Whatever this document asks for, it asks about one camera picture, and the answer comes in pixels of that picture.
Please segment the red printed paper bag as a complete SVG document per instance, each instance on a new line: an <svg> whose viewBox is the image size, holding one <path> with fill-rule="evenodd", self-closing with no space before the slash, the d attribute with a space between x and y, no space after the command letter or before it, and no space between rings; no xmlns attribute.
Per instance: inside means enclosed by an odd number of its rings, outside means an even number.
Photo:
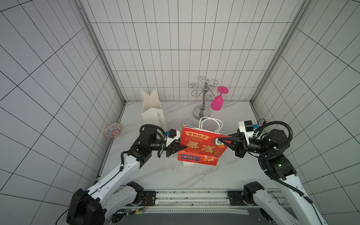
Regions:
<svg viewBox="0 0 360 225"><path fill-rule="evenodd" d="M215 131L203 129L203 124L208 121L215 122L218 128ZM184 125L181 133L181 145L185 149L178 152L178 160L183 164L216 166L229 143L219 140L226 137L226 135L220 134L222 127L221 120L211 117L202 117L197 127Z"/></svg>

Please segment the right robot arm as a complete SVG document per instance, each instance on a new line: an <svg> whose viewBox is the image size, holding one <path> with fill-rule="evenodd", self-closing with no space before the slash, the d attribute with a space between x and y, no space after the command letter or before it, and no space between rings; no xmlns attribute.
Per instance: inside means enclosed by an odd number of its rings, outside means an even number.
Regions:
<svg viewBox="0 0 360 225"><path fill-rule="evenodd" d="M326 220L304 190L295 168L284 156L292 139L293 130L285 122L271 121L254 128L251 121L241 121L236 133L220 137L219 141L233 150L239 158L243 158L246 153L257 154L261 170L276 182L295 216L274 201L257 181L243 187L240 199L246 205L259 206L278 225L326 225Z"/></svg>

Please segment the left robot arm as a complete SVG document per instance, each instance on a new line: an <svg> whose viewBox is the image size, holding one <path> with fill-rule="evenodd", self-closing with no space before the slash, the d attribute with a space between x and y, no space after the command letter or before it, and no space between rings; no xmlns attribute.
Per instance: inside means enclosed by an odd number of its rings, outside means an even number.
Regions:
<svg viewBox="0 0 360 225"><path fill-rule="evenodd" d="M186 149L180 144L181 132L145 124L130 149L121 153L120 164L99 182L86 190L78 189L72 196L69 208L63 213L69 225L102 225L123 207L140 205L143 187L130 181L152 157L153 151L160 157L163 152L169 157Z"/></svg>

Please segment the green Fresh paper bag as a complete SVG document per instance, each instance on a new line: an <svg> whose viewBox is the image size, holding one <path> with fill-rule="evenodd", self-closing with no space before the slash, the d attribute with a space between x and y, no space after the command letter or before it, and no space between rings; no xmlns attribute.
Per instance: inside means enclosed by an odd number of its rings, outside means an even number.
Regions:
<svg viewBox="0 0 360 225"><path fill-rule="evenodd" d="M182 120L181 125L182 125L182 126L195 127L195 126L196 126L196 123L195 123L195 121L194 121L193 119L191 119L191 118L185 118L185 119ZM185 162L185 161L182 162L182 165L183 165L184 167L188 167L188 166L191 166L191 165L193 165L193 164L194 164L194 163L191 163L191 162Z"/></svg>

